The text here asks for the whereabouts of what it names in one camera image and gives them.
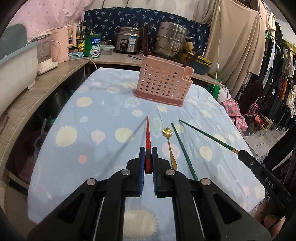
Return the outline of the right hand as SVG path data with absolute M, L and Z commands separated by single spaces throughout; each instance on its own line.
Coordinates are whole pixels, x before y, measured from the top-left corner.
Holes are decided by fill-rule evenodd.
M 276 237 L 282 227 L 281 219 L 283 214 L 280 207 L 273 203 L 272 200 L 262 202 L 253 217 L 269 231 L 272 238 Z

